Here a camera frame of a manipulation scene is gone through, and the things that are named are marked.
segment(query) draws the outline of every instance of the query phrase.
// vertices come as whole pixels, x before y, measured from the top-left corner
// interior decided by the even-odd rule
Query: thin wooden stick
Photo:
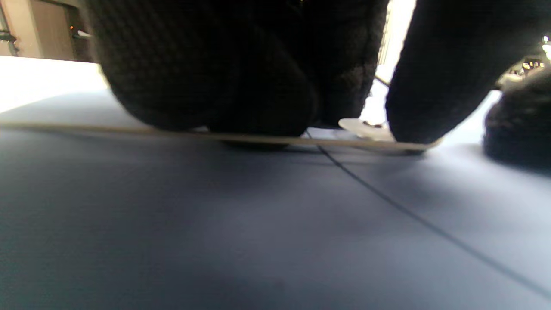
[[[267,143],[282,145],[319,145],[319,146],[341,146],[341,147],[361,147],[386,149],[397,151],[426,151],[435,147],[439,141],[429,145],[404,143],[404,142],[385,142],[373,140],[333,140],[320,138],[300,138],[300,137],[280,137],[280,136],[259,136],[259,135],[238,135],[232,133],[212,133],[212,132],[170,132],[146,128],[125,128],[111,126],[93,126],[93,125],[65,125],[65,124],[47,124],[34,122],[0,122],[0,132],[2,130],[38,130],[38,131],[84,131],[99,133],[119,133],[128,135],[142,136],[164,136],[164,137],[192,137],[206,140],[246,142],[246,143]]]

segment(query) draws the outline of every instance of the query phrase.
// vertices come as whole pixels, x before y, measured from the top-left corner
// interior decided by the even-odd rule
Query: black line
[[[445,240],[451,242],[453,245],[459,247],[460,249],[464,250],[471,256],[475,257],[476,259],[482,261],[483,263],[489,265],[491,268],[497,270],[498,272],[502,273],[503,275],[509,277],[510,279],[516,281],[517,283],[521,284],[522,286],[528,288],[532,292],[542,296],[543,298],[547,299],[548,301],[551,301],[551,292],[545,289],[544,287],[540,286],[539,284],[531,281],[527,277],[519,274],[518,272],[510,269],[509,267],[499,263],[498,261],[492,259],[489,256],[484,255],[483,253],[477,251],[476,249],[472,248],[468,244],[462,242],[458,238],[454,237],[453,235],[447,233],[442,228],[432,224],[431,222],[425,220],[421,216],[417,215],[416,213],[409,210],[407,207],[402,206],[401,204],[395,202],[387,196],[382,191],[376,189],[371,184],[367,183],[366,181],[362,180],[359,176],[355,175],[353,172],[351,172],[348,168],[346,168],[343,164],[341,164],[338,160],[336,160],[333,156],[329,154],[323,147],[318,146],[320,149],[320,152],[322,152],[333,164],[335,164],[338,168],[340,168],[342,171],[344,171],[346,174],[348,174],[351,178],[359,182],[363,187],[367,188],[368,190],[374,192],[377,196],[379,196],[381,199],[383,199],[385,202],[389,203],[391,206],[396,208],[398,211],[402,212],[403,214],[407,215],[408,217],[414,219],[415,221],[419,222],[421,225],[425,226],[438,236],[444,238]]]

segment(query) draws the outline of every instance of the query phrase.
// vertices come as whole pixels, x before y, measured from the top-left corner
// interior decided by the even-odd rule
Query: wall
[[[18,41],[19,56],[42,58],[42,49],[36,31],[30,0],[0,0],[10,31]],[[0,55],[5,52],[0,47]]]
[[[388,9],[389,15],[381,46],[379,64],[394,68],[400,58],[404,39],[415,9],[415,0],[391,0]]]

